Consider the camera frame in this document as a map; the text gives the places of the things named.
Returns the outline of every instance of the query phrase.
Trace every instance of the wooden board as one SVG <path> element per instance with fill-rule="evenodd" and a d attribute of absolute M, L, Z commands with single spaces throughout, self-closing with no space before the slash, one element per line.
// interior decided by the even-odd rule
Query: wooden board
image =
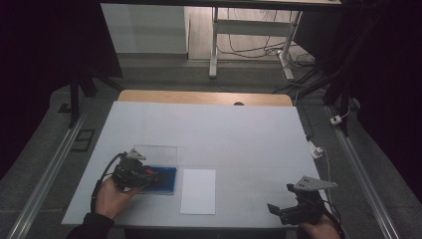
<path fill-rule="evenodd" d="M 234 105 L 235 103 L 242 103 L 245 106 L 292 106 L 292 100 L 289 96 L 270 94 L 126 90 L 120 93 L 118 100 L 120 102 L 151 102 L 177 104 Z"/>

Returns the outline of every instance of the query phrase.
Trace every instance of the hand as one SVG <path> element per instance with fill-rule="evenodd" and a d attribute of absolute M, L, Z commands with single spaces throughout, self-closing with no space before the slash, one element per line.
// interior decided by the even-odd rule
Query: hand
<path fill-rule="evenodd" d="M 115 219 L 126 207 L 130 199 L 141 191 L 142 188 L 134 187 L 129 191 L 121 191 L 115 187 L 111 177 L 107 178 L 100 187 L 96 202 L 96 213 Z"/>
<path fill-rule="evenodd" d="M 335 230 L 334 223 L 325 215 L 323 215 L 317 225 L 304 222 L 299 224 L 300 227 L 310 235 L 311 239 L 339 239 L 340 236 Z"/>

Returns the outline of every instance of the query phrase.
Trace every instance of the blue card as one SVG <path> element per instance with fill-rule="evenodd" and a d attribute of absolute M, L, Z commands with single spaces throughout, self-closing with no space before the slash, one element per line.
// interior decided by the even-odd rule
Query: blue card
<path fill-rule="evenodd" d="M 175 167 L 156 166 L 152 166 L 151 169 L 158 172 L 157 180 L 144 187 L 141 193 L 173 194 L 177 169 Z"/>

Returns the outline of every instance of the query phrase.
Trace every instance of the dark background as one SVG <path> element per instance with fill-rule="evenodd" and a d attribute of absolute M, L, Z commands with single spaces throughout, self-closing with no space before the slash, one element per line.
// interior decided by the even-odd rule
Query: dark background
<path fill-rule="evenodd" d="M 121 71 L 98 2 L 3 0 L 0 4 L 3 177 L 43 119 L 51 93 L 69 84 L 71 71 L 90 67 L 116 77 Z"/>
<path fill-rule="evenodd" d="M 350 88 L 361 124 L 420 201 L 421 16 L 419 1 L 390 1 L 358 55 Z M 340 26 L 353 24 L 341 18 Z M 51 93 L 69 83 L 70 59 L 107 76 L 121 72 L 95 1 L 2 1 L 0 32 L 3 176 L 49 108 Z M 332 47 L 347 35 L 339 31 Z"/>

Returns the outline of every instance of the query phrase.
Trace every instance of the white table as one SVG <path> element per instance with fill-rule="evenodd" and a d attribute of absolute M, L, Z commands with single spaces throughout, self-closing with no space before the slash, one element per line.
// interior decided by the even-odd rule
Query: white table
<path fill-rule="evenodd" d="M 295 206 L 286 184 L 319 178 L 294 107 L 115 102 L 63 224 L 83 222 L 107 164 L 135 144 L 177 146 L 175 193 L 136 195 L 116 225 L 280 228 L 267 203 Z M 215 215 L 180 214 L 185 168 L 216 170 Z"/>

